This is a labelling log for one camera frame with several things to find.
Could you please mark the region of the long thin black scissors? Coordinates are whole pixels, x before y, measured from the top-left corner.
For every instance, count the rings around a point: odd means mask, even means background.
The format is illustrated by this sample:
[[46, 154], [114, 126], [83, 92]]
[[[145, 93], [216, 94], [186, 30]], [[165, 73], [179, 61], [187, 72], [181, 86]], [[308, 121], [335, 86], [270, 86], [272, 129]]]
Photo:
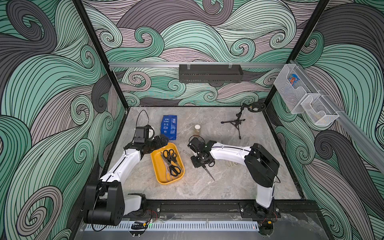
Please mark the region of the long thin black scissors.
[[210, 176], [210, 178], [215, 181], [213, 175], [210, 173], [210, 171], [208, 170], [208, 168], [206, 167], [205, 164], [202, 165], [203, 169], [206, 171], [206, 173]]

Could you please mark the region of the small amber liquid bottle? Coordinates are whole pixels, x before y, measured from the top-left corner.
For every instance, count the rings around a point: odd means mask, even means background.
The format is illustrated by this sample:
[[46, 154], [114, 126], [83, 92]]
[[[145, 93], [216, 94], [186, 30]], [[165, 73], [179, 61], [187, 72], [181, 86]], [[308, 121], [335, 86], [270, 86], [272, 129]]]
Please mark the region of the small amber liquid bottle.
[[201, 126], [200, 125], [194, 126], [194, 136], [197, 138], [201, 137]]

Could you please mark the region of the black wall mounted tray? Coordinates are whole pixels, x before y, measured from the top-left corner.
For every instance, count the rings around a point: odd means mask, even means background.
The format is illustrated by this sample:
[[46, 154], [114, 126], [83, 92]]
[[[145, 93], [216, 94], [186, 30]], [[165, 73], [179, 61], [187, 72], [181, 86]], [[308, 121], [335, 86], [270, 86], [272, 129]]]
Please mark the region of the black wall mounted tray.
[[240, 83], [244, 72], [240, 65], [180, 65], [179, 81], [181, 83], [208, 83], [218, 86], [224, 83]]

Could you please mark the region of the beige handled scissors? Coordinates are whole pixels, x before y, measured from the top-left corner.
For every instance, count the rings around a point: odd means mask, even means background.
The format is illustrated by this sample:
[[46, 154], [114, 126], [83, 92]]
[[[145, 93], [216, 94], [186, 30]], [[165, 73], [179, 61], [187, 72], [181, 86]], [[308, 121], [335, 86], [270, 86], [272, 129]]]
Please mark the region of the beige handled scissors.
[[226, 165], [228, 168], [231, 168], [231, 167], [234, 167], [234, 166], [238, 166], [239, 164], [236, 163], [236, 162], [232, 162], [232, 161], [225, 161], [225, 165]]

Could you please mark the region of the aluminium rail back wall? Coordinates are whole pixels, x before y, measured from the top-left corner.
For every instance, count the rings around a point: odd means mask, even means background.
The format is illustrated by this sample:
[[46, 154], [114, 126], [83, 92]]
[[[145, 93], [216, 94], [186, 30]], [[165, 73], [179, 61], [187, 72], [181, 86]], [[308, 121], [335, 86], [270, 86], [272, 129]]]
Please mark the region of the aluminium rail back wall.
[[109, 62], [110, 68], [177, 68], [180, 65], [224, 65], [231, 67], [233, 65], [240, 65], [242, 68], [282, 68], [285, 64], [281, 63], [248, 63], [248, 62]]

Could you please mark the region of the aluminium rail right wall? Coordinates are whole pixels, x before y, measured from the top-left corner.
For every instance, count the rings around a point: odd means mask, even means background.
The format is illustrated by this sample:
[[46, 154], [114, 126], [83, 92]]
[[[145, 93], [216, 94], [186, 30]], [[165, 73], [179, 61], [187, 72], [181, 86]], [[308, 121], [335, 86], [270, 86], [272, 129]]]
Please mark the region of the aluminium rail right wall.
[[376, 146], [376, 144], [354, 123], [354, 121], [333, 101], [331, 96], [323, 90], [316, 81], [314, 81], [305, 71], [305, 69], [295, 60], [291, 60], [290, 64], [295, 64], [301, 73], [305, 76], [304, 82], [309, 84], [310, 89], [316, 90], [339, 115], [337, 122], [343, 126], [353, 141], [359, 148], [374, 162], [374, 165], [380, 172], [384, 173], [384, 152]]

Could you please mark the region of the large clear wall bin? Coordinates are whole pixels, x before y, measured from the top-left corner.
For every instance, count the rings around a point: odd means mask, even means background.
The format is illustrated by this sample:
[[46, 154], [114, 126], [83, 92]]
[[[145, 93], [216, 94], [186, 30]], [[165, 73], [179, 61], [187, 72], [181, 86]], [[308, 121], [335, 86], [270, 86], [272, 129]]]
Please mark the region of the large clear wall bin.
[[[301, 81], [292, 87], [287, 80], [287, 77], [291, 74], [297, 74]], [[314, 89], [310, 89], [310, 85], [304, 82], [305, 76], [301, 73], [299, 68], [295, 64], [286, 64], [281, 69], [277, 76], [274, 86], [279, 92], [284, 103], [290, 110], [291, 114], [302, 114], [304, 109], [301, 107], [301, 101], [307, 96], [307, 94], [313, 94], [316, 92]]]

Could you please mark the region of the blue wet wipes pack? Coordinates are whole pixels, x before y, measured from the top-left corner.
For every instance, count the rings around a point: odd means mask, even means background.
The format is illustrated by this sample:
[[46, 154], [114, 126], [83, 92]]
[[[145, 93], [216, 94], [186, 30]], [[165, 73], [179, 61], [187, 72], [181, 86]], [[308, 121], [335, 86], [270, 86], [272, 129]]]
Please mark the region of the blue wet wipes pack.
[[164, 115], [161, 123], [161, 134], [170, 141], [177, 139], [178, 117], [176, 115]]

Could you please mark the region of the small clear wall bin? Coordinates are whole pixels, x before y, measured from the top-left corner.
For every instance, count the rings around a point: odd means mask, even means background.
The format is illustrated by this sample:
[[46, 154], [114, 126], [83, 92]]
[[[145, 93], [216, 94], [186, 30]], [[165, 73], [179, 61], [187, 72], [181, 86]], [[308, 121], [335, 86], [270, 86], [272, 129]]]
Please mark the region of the small clear wall bin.
[[329, 126], [339, 114], [320, 94], [307, 94], [301, 101], [301, 107], [316, 126]]

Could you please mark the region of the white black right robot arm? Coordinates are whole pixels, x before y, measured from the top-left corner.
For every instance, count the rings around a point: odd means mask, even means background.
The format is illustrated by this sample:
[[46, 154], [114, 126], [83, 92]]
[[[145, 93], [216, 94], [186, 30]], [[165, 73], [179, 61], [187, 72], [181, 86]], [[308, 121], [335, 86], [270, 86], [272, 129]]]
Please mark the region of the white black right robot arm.
[[246, 166], [257, 184], [253, 212], [260, 218], [275, 216], [273, 207], [275, 181], [280, 181], [278, 177], [280, 163], [262, 145], [255, 143], [250, 147], [237, 147], [216, 141], [204, 143], [193, 137], [188, 143], [188, 148], [194, 152], [191, 161], [195, 168], [205, 169], [207, 165], [214, 165], [216, 160]]

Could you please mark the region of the yellow storage box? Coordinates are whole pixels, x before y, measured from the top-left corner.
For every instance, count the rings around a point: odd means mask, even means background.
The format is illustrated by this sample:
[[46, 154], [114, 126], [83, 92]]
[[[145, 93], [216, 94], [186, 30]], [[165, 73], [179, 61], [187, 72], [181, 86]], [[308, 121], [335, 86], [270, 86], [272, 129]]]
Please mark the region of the yellow storage box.
[[168, 143], [151, 153], [151, 160], [156, 179], [162, 185], [178, 181], [185, 174], [183, 161], [177, 146], [173, 143]]

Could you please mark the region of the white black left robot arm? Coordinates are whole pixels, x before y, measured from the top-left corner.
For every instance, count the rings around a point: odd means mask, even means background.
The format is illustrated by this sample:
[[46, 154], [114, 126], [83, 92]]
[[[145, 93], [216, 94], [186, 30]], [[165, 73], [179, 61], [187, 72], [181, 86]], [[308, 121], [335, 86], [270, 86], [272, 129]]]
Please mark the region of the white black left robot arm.
[[161, 134], [151, 139], [133, 142], [124, 147], [117, 163], [97, 181], [86, 186], [84, 223], [117, 226], [123, 217], [142, 208], [144, 195], [124, 196], [124, 183], [143, 156], [165, 147], [169, 138]]

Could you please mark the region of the black mini tripod stand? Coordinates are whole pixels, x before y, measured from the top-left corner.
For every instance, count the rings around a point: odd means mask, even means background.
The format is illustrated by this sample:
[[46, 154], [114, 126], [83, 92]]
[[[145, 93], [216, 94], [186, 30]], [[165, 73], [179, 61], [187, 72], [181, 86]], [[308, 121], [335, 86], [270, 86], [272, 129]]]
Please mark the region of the black mini tripod stand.
[[259, 113], [259, 112], [264, 111], [266, 109], [266, 107], [267, 106], [266, 106], [266, 104], [264, 102], [254, 102], [254, 103], [251, 103], [251, 104], [243, 103], [242, 106], [241, 106], [240, 111], [236, 114], [237, 118], [235, 120], [232, 120], [232, 121], [222, 121], [221, 124], [229, 123], [232, 126], [234, 126], [238, 130], [239, 139], [241, 140], [242, 137], [241, 137], [241, 133], [240, 133], [240, 125], [242, 124], [242, 122], [245, 121], [245, 119], [241, 119], [241, 117], [243, 115], [244, 109], [247, 109], [251, 113]]

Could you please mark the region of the colourful item in bin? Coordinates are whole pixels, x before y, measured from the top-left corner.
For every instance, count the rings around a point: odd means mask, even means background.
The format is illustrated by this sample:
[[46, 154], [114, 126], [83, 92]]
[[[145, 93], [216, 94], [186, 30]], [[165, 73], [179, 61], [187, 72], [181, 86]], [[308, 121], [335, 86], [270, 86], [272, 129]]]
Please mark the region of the colourful item in bin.
[[295, 87], [301, 81], [301, 78], [297, 74], [291, 74], [287, 77], [287, 80], [292, 87]]

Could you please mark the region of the black corner frame post left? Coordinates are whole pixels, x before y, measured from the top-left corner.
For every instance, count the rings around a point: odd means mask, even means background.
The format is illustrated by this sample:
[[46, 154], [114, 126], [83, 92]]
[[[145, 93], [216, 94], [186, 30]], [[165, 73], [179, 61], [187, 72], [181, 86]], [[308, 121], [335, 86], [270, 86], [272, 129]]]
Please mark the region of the black corner frame post left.
[[73, 4], [80, 16], [80, 19], [82, 20], [83, 22], [83, 25], [91, 39], [91, 42], [92, 44], [94, 45], [94, 47], [96, 48], [96, 52], [102, 62], [102, 65], [104, 67], [104, 69], [106, 70], [106, 73], [115, 89], [115, 91], [117, 92], [117, 95], [120, 99], [120, 101], [122, 102], [123, 104], [123, 107], [126, 111], [128, 111], [130, 109], [130, 107], [128, 106], [127, 102], [126, 102], [126, 99], [125, 99], [125, 96], [122, 92], [122, 89], [120, 88], [120, 85], [119, 85], [119, 82], [117, 80], [117, 77], [115, 75], [115, 73], [110, 69], [110, 66], [109, 66], [109, 61], [107, 59], [107, 56], [102, 48], [102, 45], [97, 37], [97, 34], [96, 34], [96, 31], [91, 23], [91, 20], [87, 14], [87, 11], [85, 9], [85, 6], [83, 4], [82, 1], [80, 0], [73, 0]]

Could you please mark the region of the aluminium rail wall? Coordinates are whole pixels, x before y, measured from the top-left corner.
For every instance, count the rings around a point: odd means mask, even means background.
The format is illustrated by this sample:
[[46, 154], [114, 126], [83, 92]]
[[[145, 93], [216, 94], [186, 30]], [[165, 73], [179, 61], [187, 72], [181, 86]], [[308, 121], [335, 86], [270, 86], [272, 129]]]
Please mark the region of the aluminium rail wall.
[[285, 64], [281, 63], [248, 63], [248, 62], [109, 62], [110, 68], [177, 68], [180, 65], [224, 65], [231, 67], [233, 65], [240, 65], [242, 68], [282, 68]]
[[314, 81], [305, 71], [305, 69], [295, 60], [291, 60], [290, 64], [295, 64], [301, 73], [305, 76], [304, 82], [309, 84], [310, 89], [316, 90], [339, 115], [337, 122], [343, 126], [353, 141], [359, 148], [374, 162], [374, 165], [380, 172], [384, 173], [384, 152], [376, 146], [376, 144], [354, 123], [354, 121], [333, 101], [331, 96], [323, 90], [316, 81]]

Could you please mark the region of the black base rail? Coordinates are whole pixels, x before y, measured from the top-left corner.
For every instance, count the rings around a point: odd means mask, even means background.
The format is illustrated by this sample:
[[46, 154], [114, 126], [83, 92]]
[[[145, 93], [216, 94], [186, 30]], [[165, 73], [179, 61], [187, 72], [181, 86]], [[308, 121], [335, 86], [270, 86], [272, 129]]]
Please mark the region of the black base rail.
[[161, 214], [239, 214], [253, 220], [320, 212], [318, 204], [309, 200], [273, 200], [267, 209], [257, 205], [255, 200], [147, 200], [147, 205]]

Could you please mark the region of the large black handled scissors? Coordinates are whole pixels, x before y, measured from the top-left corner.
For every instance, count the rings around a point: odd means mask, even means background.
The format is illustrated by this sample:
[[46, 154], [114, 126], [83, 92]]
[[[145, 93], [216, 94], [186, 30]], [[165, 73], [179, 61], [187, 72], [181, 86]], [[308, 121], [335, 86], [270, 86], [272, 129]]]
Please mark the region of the large black handled scissors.
[[162, 152], [162, 158], [168, 165], [168, 170], [171, 177], [178, 177], [182, 173], [177, 161], [177, 154], [173, 149], [164, 150]]

